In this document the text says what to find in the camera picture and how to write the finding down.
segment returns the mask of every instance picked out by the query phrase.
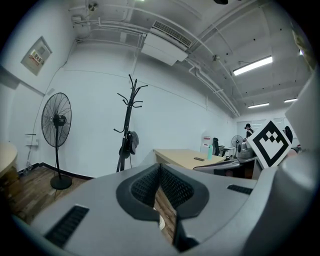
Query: fan grille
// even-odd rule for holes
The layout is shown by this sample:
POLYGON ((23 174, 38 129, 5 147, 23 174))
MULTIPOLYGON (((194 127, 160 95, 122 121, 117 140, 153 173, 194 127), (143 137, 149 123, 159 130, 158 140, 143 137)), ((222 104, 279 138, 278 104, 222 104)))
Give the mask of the fan grille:
POLYGON ((243 138, 240 135, 234 136, 231 140, 232 146, 237 147, 237 141, 238 141, 238 144, 240 144, 243 141, 243 138))
POLYGON ((71 105, 68 97, 64 93, 56 93, 52 95, 44 105, 41 117, 42 134, 52 147, 56 146, 56 127, 53 118, 55 115, 64 116, 66 123, 58 126, 58 142, 57 146, 63 145, 68 137, 71 126, 71 105))

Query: mesh panel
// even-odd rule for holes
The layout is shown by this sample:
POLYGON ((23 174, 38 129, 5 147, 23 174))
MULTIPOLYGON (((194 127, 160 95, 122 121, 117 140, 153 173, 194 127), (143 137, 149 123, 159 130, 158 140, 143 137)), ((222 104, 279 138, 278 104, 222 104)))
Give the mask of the mesh panel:
POLYGON ((132 184, 131 193, 140 202, 154 207, 155 196, 159 187, 159 173, 154 170, 132 184))
POLYGON ((153 27, 168 34, 169 36, 175 38, 176 40, 178 40, 180 43, 184 44, 186 47, 190 47, 191 45, 191 41, 186 38, 185 36, 183 36, 182 34, 180 34, 179 32, 175 31, 174 29, 172 29, 171 27, 159 22, 159 21, 156 21, 154 24, 153 24, 153 27))
POLYGON ((194 189, 190 184, 179 179, 166 169, 161 169, 160 179, 162 190, 174 209, 194 195, 194 189))

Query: ceiling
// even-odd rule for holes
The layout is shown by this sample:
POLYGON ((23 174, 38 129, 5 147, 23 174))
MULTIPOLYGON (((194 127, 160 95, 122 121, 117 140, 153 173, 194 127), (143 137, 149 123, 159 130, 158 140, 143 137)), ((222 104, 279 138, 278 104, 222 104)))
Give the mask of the ceiling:
POLYGON ((118 27, 78 24, 74 27, 78 37, 136 46, 139 36, 134 30, 147 33, 155 20, 163 22, 193 41, 186 51, 189 58, 201 64, 241 114, 248 112, 250 105, 267 102, 271 108, 288 106, 284 100, 297 97, 311 75, 295 44, 290 17, 271 0, 229 0, 227 5, 213 0, 96 0, 98 8, 93 12, 85 8, 90 2, 69 0, 71 15, 88 21, 100 17, 101 21, 117 22, 118 27), (152 13, 201 39, 224 67, 189 33, 152 13), (267 56, 273 57, 271 64, 233 74, 233 70, 267 56))

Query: air vent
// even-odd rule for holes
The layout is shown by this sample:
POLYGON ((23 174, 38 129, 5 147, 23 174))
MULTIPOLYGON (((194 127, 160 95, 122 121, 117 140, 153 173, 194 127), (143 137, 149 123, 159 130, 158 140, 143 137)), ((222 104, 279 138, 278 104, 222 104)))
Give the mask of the air vent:
POLYGON ((168 36, 174 38, 175 40, 179 41, 181 44, 186 46, 187 48, 190 47, 191 41, 186 38, 184 35, 180 34, 178 31, 174 30, 173 28, 159 22, 155 21, 152 28, 160 30, 161 32, 167 34, 168 36))

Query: air conditioner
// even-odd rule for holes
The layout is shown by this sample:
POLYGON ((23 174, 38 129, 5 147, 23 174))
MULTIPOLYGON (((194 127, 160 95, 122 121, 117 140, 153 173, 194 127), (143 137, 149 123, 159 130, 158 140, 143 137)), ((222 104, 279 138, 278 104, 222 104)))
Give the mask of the air conditioner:
POLYGON ((170 66, 182 62, 191 41, 173 28, 155 21, 144 40, 141 52, 152 56, 170 66))

